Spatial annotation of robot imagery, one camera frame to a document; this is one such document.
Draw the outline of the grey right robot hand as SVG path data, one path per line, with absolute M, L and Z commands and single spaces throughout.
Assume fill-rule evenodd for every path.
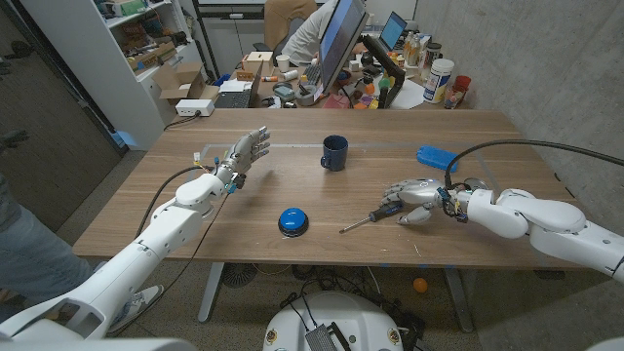
M 397 220 L 401 225 L 416 225 L 425 222 L 431 216 L 434 207 L 442 208 L 450 216 L 456 216 L 455 205 L 443 198 L 439 191 L 443 185 L 440 181 L 428 178 L 406 179 L 392 184 L 387 188 L 380 204 L 400 202 L 412 210 L 401 215 Z

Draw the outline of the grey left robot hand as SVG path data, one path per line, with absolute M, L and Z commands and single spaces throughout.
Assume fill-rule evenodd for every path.
M 234 174 L 243 175 L 251 167 L 252 163 L 269 153 L 270 133 L 263 126 L 243 135 L 226 152 L 225 158 L 212 171 L 212 174 L 223 183 L 228 183 Z

